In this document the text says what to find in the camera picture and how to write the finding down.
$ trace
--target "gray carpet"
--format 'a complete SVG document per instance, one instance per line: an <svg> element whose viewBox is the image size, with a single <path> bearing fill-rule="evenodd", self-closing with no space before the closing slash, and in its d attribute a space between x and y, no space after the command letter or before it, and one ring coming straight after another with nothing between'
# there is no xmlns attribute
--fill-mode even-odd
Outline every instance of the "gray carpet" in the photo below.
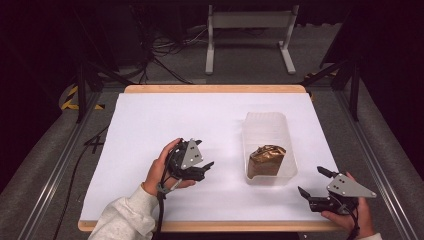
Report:
<svg viewBox="0 0 424 240"><path fill-rule="evenodd" d="M282 32L267 30L259 36L243 31L223 31L216 39L214 73L204 74L206 44L188 47L178 54L159 58L167 67L197 84L289 84L303 80L318 66L326 53L338 26L297 27L294 29L289 51L297 73L288 75L276 43ZM164 69L149 64L148 84L177 84L178 82ZM402 236L392 218L374 176L366 163L366 153L361 142L334 93L328 87L329 79L317 82L308 90L314 95L313 105L317 112L328 144L340 170L348 170L356 179L379 193L377 199L370 200L376 229L384 239L407 239ZM35 227L34 239L53 239L60 219L72 172L84 142L107 126L113 115L119 92L123 88L116 83L108 83L100 94L98 104L105 104L104 110L93 110L83 131L70 154L69 165L40 224ZM396 196L413 226L418 238L424 238L424 185L412 167L399 143L376 109L363 85L360 89L359 124L366 135L385 175L389 179ZM44 184L61 157L69 136L76 126L77 111L64 110L62 116L52 125L25 159L10 184L0 195L0 239L18 239L25 223L37 203ZM69 205L60 226L58 239L86 239L89 233L78 230L77 222L84 195L90 183L101 147L93 153L90 147L81 158L72 187ZM299 233L300 239L345 239L344 232Z"/></svg>

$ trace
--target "clear plastic container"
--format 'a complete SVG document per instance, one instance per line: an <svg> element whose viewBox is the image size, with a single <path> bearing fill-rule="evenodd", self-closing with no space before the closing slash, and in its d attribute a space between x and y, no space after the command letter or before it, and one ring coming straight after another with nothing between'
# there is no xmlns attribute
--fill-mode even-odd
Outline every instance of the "clear plastic container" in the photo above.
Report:
<svg viewBox="0 0 424 240"><path fill-rule="evenodd" d="M279 112L249 112L242 126L245 178L251 185L286 185L297 174L286 116ZM284 148L286 154L276 176L256 175L247 177L250 154L264 145Z"/></svg>

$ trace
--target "white tabletop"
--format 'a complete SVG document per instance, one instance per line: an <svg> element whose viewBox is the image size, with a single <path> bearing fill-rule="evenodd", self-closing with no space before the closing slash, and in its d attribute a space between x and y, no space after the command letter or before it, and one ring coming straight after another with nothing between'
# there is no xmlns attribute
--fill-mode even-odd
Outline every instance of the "white tabletop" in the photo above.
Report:
<svg viewBox="0 0 424 240"><path fill-rule="evenodd" d="M285 186L245 182L241 130L248 112L286 116L298 173ZM97 221L109 202L130 196L177 137L202 140L198 166L215 165L194 187L167 195L165 222L327 221L310 211L297 189L327 196L331 180L316 167L337 171L307 93L120 94L80 221Z"/></svg>

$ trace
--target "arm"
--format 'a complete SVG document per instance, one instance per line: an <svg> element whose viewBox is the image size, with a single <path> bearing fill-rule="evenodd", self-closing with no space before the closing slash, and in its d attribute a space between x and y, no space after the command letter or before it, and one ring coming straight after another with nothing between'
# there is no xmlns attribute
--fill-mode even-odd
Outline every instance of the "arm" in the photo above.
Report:
<svg viewBox="0 0 424 240"><path fill-rule="evenodd" d="M156 185L162 177L168 153L179 141L181 139L177 138L163 148L159 158L153 161L146 181L131 197L119 198L105 208L89 239L144 240L152 238L152 230L155 227L152 211L158 205ZM170 178L165 185L170 188L176 182L176 179ZM182 181L178 188L194 184L193 180Z"/></svg>
<svg viewBox="0 0 424 240"><path fill-rule="evenodd" d="M355 180L350 173L347 173L347 176L353 180ZM357 210L357 216L358 218L358 224L359 224L359 233L356 239L361 240L380 240L381 235L379 233L376 234L374 230L374 225L372 223L372 217L371 217L371 210L367 203L367 200L363 197L358 198L358 210ZM352 229L354 228L354 222L351 216L342 216L337 215L335 213L329 212L329 211L323 211L321 213L321 216L329 219L330 221L336 223L337 225L340 225L343 227L346 231L350 233Z"/></svg>

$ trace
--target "metal bar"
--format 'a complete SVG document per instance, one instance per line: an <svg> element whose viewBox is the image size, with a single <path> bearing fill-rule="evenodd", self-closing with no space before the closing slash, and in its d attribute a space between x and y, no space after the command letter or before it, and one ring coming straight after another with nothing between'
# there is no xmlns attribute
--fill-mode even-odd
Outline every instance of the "metal bar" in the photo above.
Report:
<svg viewBox="0 0 424 240"><path fill-rule="evenodd" d="M294 25L296 23L296 18L297 18L298 12L299 12L299 5L293 6L293 9L292 9L291 14L289 16L289 22L286 24L286 25L288 25L288 27L286 29L286 35L285 35L284 43L283 43L283 46L281 46L284 50L286 50L289 47L291 35L292 35L292 32L293 32Z"/></svg>
<svg viewBox="0 0 424 240"><path fill-rule="evenodd" d="M75 144L78 141L79 136L81 135L82 130L84 129L87 120L89 119L94 106L99 99L100 93L93 93L89 99L88 109L89 111L85 114L84 118L80 123L77 123L74 129L71 132L71 135L68 139L68 142L63 149L56 166L54 167L49 179L47 180L44 188L35 204L30 216L28 217L25 226L23 227L18 239L32 239L35 232L38 229L38 226L41 223L41 220L44 217L44 214L47 211L47 208L50 205L50 202L59 186L59 183L63 177L63 174L66 171L66 168L71 160L72 153L75 149Z"/></svg>
<svg viewBox="0 0 424 240"><path fill-rule="evenodd" d="M403 211L402 206L400 205L400 202L396 196L396 193L394 192L392 186L390 185L386 175L383 172L383 169L374 154L364 132L362 131L362 128L359 124L359 122L355 121L352 116L350 115L349 111L349 104L346 96L341 91L335 91L336 98L339 101L339 104L341 105L344 113L346 114L347 118L349 119L349 122L362 146L362 149L364 150L364 153L366 155L366 164L368 165L368 168L374 178L374 181L376 182L381 196L383 197L387 208L390 211L390 214L392 215L392 218L402 235L402 239L405 240L418 240L418 237L412 228L411 223L408 220L408 217L406 216L405 212Z"/></svg>
<svg viewBox="0 0 424 240"><path fill-rule="evenodd" d="M214 28L285 28L292 19L290 11L214 12Z"/></svg>
<svg viewBox="0 0 424 240"><path fill-rule="evenodd" d="M78 119L77 123L80 123L87 113L87 94L85 92L85 78L84 68L81 64L78 69L77 83L78 83Z"/></svg>
<svg viewBox="0 0 424 240"><path fill-rule="evenodd" d="M352 114L353 119L358 121L358 95L359 95L359 68L357 63L353 63L352 67L352 82L350 87L350 102L349 110Z"/></svg>
<svg viewBox="0 0 424 240"><path fill-rule="evenodd" d="M346 64L342 65L336 73L336 76L331 81L331 88L333 90L343 90L346 84L353 76L355 62L347 61Z"/></svg>
<svg viewBox="0 0 424 240"><path fill-rule="evenodd" d="M213 73L213 59L215 55L213 42L213 6L209 5L208 13L208 51L206 53L206 69L205 73L211 75Z"/></svg>
<svg viewBox="0 0 424 240"><path fill-rule="evenodd" d="M323 78L327 75L330 75L332 72L338 70L339 68L341 68L342 66L344 66L347 63L348 63L348 60L343 60L343 61L340 61L338 63L334 63L331 66L328 66L328 67L324 68L323 70L319 71L317 74L311 76L310 78L304 79L299 84L304 86L304 87L309 86L312 83L320 80L321 78Z"/></svg>

